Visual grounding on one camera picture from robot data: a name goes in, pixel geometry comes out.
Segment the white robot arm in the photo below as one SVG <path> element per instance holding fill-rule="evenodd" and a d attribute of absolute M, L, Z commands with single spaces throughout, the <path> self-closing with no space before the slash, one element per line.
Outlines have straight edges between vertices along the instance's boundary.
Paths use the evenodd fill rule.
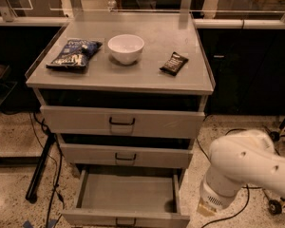
<path fill-rule="evenodd" d="M 209 146 L 209 161 L 199 187 L 200 214 L 210 217 L 229 207 L 247 183 L 285 199 L 285 157 L 275 153 L 265 132 L 246 130 L 217 138 Z"/>

